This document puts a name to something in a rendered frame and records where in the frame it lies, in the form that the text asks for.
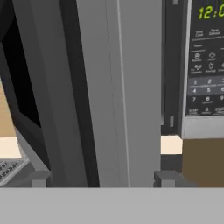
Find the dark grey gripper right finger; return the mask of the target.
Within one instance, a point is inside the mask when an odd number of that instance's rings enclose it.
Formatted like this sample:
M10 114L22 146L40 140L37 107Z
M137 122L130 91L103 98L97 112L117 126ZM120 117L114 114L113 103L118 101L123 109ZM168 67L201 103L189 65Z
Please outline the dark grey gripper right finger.
M176 171L154 171L154 187L197 187Z

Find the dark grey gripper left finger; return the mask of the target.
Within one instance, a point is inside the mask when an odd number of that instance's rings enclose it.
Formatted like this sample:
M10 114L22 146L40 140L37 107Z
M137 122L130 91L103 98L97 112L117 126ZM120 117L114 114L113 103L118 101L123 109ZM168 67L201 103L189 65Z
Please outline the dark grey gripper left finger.
M26 178L14 182L12 187L46 187L47 181L51 177L49 171L35 171Z

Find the dark grey microwave door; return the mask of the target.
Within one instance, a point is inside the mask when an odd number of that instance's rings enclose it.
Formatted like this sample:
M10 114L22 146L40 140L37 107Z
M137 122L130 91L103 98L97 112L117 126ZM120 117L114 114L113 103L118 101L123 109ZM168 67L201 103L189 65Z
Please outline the dark grey microwave door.
M99 186L77 0L0 0L0 78L19 148L50 186Z

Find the grey microwave oven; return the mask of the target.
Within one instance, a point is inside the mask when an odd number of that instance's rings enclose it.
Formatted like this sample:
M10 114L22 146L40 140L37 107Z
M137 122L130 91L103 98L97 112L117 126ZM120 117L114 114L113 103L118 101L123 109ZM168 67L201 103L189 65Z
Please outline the grey microwave oven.
M162 0L161 134L224 138L224 0Z

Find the grey vented panel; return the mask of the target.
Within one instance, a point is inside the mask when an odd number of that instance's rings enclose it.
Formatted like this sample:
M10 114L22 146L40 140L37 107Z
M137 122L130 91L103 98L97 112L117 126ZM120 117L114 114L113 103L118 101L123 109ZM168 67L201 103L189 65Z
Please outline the grey vented panel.
M29 162L28 157L0 159L0 186L5 186Z

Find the brown wooden cabinet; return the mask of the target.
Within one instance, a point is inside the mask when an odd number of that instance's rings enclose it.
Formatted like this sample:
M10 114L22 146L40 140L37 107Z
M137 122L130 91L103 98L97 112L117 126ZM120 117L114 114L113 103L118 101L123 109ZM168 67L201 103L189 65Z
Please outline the brown wooden cabinet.
M224 187L224 139L184 140L182 173L198 187Z

